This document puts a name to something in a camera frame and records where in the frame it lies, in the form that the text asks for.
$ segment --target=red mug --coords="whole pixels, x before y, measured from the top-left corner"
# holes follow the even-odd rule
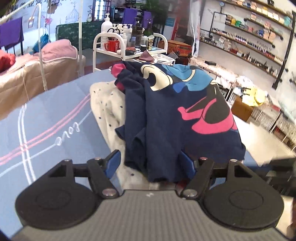
[[[109,40],[108,43],[104,44],[105,49],[111,52],[117,52],[119,41],[118,40]]]

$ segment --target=purple cloth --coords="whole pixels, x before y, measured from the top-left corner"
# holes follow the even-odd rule
[[[144,17],[143,17],[143,22],[142,22],[142,26],[146,29],[149,20],[151,19],[151,24],[153,24],[153,18],[152,18],[152,14],[148,11],[144,11]]]
[[[0,25],[0,48],[5,46],[5,50],[8,50],[22,41],[22,17]]]
[[[123,24],[135,25],[135,18],[137,17],[137,10],[134,8],[126,8],[124,10]]]

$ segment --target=white curtain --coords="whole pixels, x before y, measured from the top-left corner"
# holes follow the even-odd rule
[[[188,21],[187,36],[193,37],[192,55],[198,56],[198,49],[200,44],[200,12],[202,0],[190,0],[190,13]]]

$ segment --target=green patterned fabric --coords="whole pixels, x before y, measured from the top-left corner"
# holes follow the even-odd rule
[[[94,38],[101,32],[103,21],[82,23],[82,49],[92,49]],[[78,49],[78,23],[62,24],[56,27],[56,40],[68,39]]]

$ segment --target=gray ribbed panel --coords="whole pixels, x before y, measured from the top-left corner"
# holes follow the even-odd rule
[[[85,222],[59,231],[25,227],[14,241],[284,241],[275,229],[237,232],[209,219],[196,201],[175,191],[125,191],[103,201]]]

